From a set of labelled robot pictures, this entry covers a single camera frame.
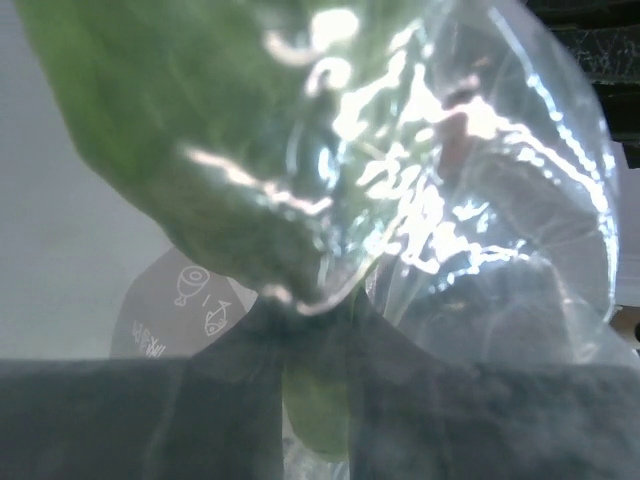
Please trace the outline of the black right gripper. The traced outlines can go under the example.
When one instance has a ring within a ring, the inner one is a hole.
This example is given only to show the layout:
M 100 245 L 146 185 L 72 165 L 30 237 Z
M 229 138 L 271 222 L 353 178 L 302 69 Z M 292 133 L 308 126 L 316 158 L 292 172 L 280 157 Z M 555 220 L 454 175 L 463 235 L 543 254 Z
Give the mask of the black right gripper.
M 578 61 L 630 168 L 639 166 L 639 3 L 528 1 L 526 6 Z

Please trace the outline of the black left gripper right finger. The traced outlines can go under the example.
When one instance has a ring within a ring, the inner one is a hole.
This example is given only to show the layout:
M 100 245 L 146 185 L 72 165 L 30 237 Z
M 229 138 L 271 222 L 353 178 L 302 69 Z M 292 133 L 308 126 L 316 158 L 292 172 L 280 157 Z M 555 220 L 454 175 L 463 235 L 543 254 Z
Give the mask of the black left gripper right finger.
M 451 363 L 370 301 L 349 332 L 355 479 L 635 479 L 639 374 L 612 365 Z

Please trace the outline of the green fake leafy vegetable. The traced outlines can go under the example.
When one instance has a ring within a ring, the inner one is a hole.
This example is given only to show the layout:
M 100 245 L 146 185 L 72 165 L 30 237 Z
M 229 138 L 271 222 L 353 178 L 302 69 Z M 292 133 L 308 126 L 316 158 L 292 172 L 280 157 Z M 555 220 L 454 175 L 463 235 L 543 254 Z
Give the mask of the green fake leafy vegetable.
M 284 362 L 315 456 L 350 457 L 346 343 L 390 223 L 361 182 L 383 1 L 19 1 L 84 163 L 193 263 L 324 343 Z

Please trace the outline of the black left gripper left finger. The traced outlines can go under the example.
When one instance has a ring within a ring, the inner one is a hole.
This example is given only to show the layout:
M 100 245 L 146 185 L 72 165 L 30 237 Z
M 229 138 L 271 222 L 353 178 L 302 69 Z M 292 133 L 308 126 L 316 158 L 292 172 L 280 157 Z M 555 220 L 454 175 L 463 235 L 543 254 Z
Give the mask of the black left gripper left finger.
M 280 345 L 259 301 L 190 358 L 1 364 L 5 479 L 280 479 Z

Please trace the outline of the clear zip top bag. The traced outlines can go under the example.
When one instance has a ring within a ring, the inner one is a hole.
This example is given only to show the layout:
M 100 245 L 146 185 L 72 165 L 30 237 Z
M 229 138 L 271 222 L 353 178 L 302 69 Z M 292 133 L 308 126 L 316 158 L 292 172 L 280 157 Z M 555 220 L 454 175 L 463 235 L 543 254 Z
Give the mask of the clear zip top bag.
M 390 223 L 362 299 L 451 363 L 639 374 L 610 325 L 616 161 L 581 69 L 518 1 L 383 2 L 380 72 L 349 97 L 374 118 L 360 180 Z M 263 301 L 172 247 L 129 288 L 106 360 L 190 358 Z M 281 375 L 287 358 L 324 348 L 273 315 Z M 280 393 L 280 479 L 355 479 L 350 457 L 300 443 Z

